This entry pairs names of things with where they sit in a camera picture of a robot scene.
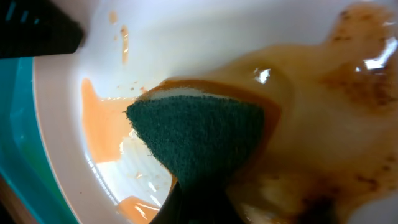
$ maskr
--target food residue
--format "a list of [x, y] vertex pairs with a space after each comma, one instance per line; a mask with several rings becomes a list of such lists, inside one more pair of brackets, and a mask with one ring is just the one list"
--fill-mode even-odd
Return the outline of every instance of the food residue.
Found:
[[115, 11], [111, 11], [111, 12], [109, 13], [109, 22], [110, 22], [111, 24], [115, 24], [115, 23], [118, 22], [118, 15], [116, 14]]
[[[102, 99], [95, 93], [89, 79], [81, 83], [83, 97], [83, 128], [88, 150], [93, 161], [98, 163], [117, 161], [121, 158], [119, 146], [129, 136], [131, 126], [124, 113], [134, 103], [130, 98]], [[138, 172], [134, 178], [146, 176]], [[159, 207], [144, 202], [136, 197], [128, 197], [118, 205], [119, 211], [132, 222], [148, 224], [159, 211]]]
[[394, 13], [359, 2], [337, 16], [321, 44], [273, 45], [210, 73], [163, 82], [207, 80], [280, 107], [267, 144], [228, 188], [245, 222], [295, 223], [325, 205], [346, 223], [359, 206], [398, 186]]
[[148, 224], [156, 216], [159, 207], [136, 197], [128, 197], [119, 203], [119, 211], [135, 224]]
[[96, 163], [119, 160], [123, 138], [131, 131], [124, 111], [133, 104], [129, 98], [101, 99], [88, 79], [81, 84], [83, 127], [91, 156]]
[[125, 25], [122, 26], [120, 34], [123, 40], [122, 63], [126, 64], [129, 60], [129, 31]]
[[145, 87], [141, 87], [141, 88], [140, 88], [140, 91], [141, 91], [141, 94], [144, 94], [144, 93], [148, 92], [148, 90], [145, 89]]

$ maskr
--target black handle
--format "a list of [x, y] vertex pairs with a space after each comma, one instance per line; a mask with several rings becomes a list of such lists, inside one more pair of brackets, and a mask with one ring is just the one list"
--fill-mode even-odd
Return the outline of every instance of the black handle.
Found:
[[187, 197], [177, 183], [150, 224], [243, 224], [223, 190]]

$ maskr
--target grease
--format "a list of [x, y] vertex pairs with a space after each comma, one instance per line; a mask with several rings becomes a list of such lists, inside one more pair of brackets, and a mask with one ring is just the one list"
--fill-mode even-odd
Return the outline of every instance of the grease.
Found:
[[[359, 206], [396, 189], [398, 43], [393, 17], [385, 7], [359, 2], [338, 15], [319, 45], [273, 45], [190, 77], [234, 86], [280, 106], [280, 120], [266, 146], [228, 189], [243, 220], [272, 223], [270, 217], [276, 217], [295, 223], [326, 197], [345, 223]], [[249, 217], [244, 204], [265, 206]]]

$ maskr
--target sponge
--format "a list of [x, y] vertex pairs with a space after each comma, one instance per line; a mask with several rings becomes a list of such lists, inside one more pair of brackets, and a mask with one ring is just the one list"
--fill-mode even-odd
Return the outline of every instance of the sponge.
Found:
[[199, 86], [161, 86], [126, 114], [152, 155], [176, 176], [185, 198], [202, 205], [257, 149], [265, 117], [259, 105]]

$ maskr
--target teal container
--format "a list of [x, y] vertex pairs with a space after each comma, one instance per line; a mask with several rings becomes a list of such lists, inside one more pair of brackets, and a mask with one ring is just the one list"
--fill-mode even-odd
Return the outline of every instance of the teal container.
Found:
[[0, 60], [0, 174], [39, 223], [78, 223], [54, 179], [37, 126], [33, 58]]

